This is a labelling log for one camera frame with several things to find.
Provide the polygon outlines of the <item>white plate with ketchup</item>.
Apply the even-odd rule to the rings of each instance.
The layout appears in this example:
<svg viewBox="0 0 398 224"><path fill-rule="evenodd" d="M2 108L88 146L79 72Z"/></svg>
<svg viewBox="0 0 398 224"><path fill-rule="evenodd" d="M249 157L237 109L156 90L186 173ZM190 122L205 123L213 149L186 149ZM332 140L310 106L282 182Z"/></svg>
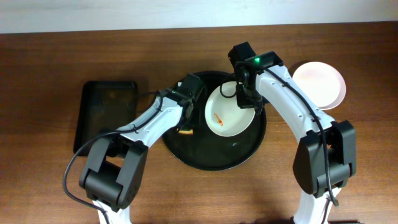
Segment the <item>white plate with ketchup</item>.
<svg viewBox="0 0 398 224"><path fill-rule="evenodd" d="M210 94L205 105L205 121L217 135L231 137L249 127L255 117L254 108L241 109L236 96L225 98L220 86Z"/></svg>

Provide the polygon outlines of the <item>orange green sponge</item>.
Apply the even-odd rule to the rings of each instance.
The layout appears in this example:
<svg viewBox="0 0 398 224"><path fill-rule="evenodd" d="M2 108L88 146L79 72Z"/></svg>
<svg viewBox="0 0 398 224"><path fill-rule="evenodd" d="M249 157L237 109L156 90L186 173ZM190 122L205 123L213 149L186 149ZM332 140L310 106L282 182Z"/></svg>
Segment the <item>orange green sponge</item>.
<svg viewBox="0 0 398 224"><path fill-rule="evenodd" d="M183 130L183 129L180 129L180 130L178 131L178 133L179 133L179 134L184 134L184 135L192 135L192 134L193 134L193 130L192 130L192 129L190 129L190 130Z"/></svg>

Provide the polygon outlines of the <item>pink plate with ketchup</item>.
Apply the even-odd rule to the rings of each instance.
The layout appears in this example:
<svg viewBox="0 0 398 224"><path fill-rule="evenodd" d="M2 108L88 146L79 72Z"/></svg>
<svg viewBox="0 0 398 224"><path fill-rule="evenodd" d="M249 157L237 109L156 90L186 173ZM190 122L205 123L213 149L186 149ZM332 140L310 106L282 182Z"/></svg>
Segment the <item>pink plate with ketchup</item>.
<svg viewBox="0 0 398 224"><path fill-rule="evenodd" d="M293 81L317 106L326 96L346 95L346 83L341 73L323 62L307 62L293 74Z"/></svg>

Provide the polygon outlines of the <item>light blue plate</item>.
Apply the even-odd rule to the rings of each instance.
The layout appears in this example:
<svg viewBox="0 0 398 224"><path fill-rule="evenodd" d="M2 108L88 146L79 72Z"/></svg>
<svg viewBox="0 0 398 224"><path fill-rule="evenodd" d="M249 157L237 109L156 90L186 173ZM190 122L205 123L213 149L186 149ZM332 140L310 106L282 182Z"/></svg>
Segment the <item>light blue plate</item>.
<svg viewBox="0 0 398 224"><path fill-rule="evenodd" d="M326 96L325 98L322 98L318 103L317 106L321 110L331 110L333 108L336 108L339 106L345 98L345 95L337 95L337 96Z"/></svg>

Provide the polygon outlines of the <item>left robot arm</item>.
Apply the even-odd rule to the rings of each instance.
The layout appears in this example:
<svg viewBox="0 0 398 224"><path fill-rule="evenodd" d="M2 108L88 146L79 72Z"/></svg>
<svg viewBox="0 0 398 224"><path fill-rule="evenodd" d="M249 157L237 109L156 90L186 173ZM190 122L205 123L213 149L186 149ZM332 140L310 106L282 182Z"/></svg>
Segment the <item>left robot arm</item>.
<svg viewBox="0 0 398 224"><path fill-rule="evenodd" d="M131 123L90 140L79 185L99 212L101 223L129 223L128 208L142 182L149 148L166 131L181 128L191 117L202 91L200 77L159 90L149 108Z"/></svg>

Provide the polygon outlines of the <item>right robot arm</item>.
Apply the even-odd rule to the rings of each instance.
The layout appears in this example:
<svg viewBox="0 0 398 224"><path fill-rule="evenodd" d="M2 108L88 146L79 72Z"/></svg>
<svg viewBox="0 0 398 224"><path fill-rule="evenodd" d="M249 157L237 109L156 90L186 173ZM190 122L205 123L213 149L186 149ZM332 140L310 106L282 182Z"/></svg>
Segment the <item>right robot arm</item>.
<svg viewBox="0 0 398 224"><path fill-rule="evenodd" d="M294 224L327 223L336 196L356 174L356 133L349 121L336 122L297 86L273 52L256 54L248 42L228 53L236 77L237 105L260 113L270 103L292 130L298 148L293 172L302 189Z"/></svg>

